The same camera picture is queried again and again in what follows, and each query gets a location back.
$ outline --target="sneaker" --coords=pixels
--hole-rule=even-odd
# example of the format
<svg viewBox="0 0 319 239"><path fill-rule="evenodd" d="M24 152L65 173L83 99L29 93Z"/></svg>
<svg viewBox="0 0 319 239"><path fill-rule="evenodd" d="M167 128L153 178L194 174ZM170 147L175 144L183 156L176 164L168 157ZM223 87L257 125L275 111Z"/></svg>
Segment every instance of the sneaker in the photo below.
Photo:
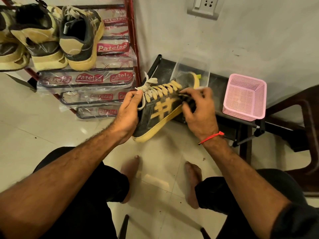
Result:
<svg viewBox="0 0 319 239"><path fill-rule="evenodd" d="M137 89L143 90L142 106L138 108L139 123L133 140L145 142L153 137L168 121L182 112L182 99L178 92L187 87L198 88L199 79L193 72L183 73L168 84L157 84L156 78L146 75L146 82Z"/></svg>
<svg viewBox="0 0 319 239"><path fill-rule="evenodd" d="M15 23L15 13L11 10L0 12L0 70L15 71L26 67L30 54L26 47L14 37L9 27Z"/></svg>
<svg viewBox="0 0 319 239"><path fill-rule="evenodd" d="M48 7L43 1L16 9L16 23L10 31L29 50L38 71L68 65L59 46L61 14L61 9Z"/></svg>
<svg viewBox="0 0 319 239"><path fill-rule="evenodd" d="M60 46L72 69L83 71L94 67L96 46L104 32L104 23L94 10L72 6L62 9Z"/></svg>

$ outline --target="clear plastic container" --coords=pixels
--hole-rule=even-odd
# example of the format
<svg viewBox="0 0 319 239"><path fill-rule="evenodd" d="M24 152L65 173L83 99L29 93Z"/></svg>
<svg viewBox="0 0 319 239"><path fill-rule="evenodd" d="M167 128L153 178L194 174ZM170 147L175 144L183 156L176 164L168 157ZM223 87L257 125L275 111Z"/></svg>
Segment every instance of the clear plastic container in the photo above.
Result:
<svg viewBox="0 0 319 239"><path fill-rule="evenodd" d="M194 72L197 75L201 75L199 85L201 87L207 87L211 72L210 59L208 57L183 52L175 65L170 81L187 72Z"/></svg>

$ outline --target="yellow logo on shoe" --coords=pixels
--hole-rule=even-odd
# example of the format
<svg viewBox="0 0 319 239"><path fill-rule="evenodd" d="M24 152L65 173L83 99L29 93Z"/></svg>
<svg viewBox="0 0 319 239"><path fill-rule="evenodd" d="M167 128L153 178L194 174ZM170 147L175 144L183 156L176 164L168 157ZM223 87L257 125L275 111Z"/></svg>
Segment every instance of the yellow logo on shoe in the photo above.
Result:
<svg viewBox="0 0 319 239"><path fill-rule="evenodd" d="M172 104L176 100L176 98L171 99L168 97L163 103L161 103L160 101L157 102L156 106L154 107L154 110L157 110L157 112L151 115L151 119L158 116L160 121L163 120L165 112L168 112L167 115L172 112Z"/></svg>

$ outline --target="right hand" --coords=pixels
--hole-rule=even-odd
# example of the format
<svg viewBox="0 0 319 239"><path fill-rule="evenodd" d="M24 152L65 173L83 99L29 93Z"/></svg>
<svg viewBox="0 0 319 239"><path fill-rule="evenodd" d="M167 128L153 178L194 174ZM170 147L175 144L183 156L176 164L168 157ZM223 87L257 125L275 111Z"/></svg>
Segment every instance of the right hand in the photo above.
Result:
<svg viewBox="0 0 319 239"><path fill-rule="evenodd" d="M202 90L186 88L181 93L190 94L196 103L194 113L192 113L186 102L183 103L182 107L187 125L195 136L202 141L218 133L213 91L211 88L204 88Z"/></svg>

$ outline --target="white wall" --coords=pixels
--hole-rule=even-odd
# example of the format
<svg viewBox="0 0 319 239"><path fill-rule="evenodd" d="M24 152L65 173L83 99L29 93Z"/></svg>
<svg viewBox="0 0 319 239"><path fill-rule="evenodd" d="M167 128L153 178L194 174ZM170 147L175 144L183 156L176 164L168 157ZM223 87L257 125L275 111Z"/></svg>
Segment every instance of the white wall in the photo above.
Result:
<svg viewBox="0 0 319 239"><path fill-rule="evenodd" d="M211 72L268 83L267 105L319 84L319 0L225 0L217 21L187 0L134 0L142 69L158 54L206 53Z"/></svg>

